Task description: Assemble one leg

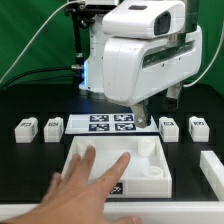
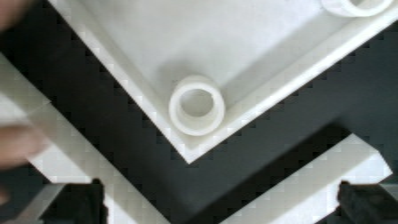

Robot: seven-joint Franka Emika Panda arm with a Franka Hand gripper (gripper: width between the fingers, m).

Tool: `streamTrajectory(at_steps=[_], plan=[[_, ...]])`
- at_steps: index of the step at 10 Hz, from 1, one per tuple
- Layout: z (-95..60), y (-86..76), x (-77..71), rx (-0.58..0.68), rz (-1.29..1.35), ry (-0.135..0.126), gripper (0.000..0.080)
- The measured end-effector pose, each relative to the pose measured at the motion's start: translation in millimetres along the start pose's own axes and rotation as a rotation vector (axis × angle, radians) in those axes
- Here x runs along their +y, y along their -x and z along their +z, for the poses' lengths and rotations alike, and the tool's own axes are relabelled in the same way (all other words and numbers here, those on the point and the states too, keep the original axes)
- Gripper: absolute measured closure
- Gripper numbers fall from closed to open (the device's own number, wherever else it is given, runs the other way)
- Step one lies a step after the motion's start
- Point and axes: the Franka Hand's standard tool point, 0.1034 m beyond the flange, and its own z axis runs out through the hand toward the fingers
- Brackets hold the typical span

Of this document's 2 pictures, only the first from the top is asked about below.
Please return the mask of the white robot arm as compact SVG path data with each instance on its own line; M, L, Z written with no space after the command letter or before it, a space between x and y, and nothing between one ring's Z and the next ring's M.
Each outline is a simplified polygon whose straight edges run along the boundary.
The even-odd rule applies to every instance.
M182 81L201 65L199 0L86 0L90 55L82 91L131 108L151 123L148 98L165 90L178 104Z

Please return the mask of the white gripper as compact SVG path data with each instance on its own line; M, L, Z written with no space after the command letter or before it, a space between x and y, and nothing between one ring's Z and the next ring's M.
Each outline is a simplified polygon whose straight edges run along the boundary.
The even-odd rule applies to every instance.
M169 87L166 98L177 102L179 82L199 71L198 10L199 0L124 0L104 16L103 32L109 36L103 53L104 94L113 103L133 105L137 127L149 122L141 101Z

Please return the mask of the bare human hand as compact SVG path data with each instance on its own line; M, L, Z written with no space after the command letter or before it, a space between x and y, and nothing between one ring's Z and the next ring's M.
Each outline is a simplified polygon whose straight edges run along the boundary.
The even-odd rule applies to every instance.
M83 157L74 154L65 176L53 175L47 194L36 208L0 224L142 224L138 216L115 221L103 216L106 198L127 168L130 154L124 153L97 181L89 184L95 155L92 146Z

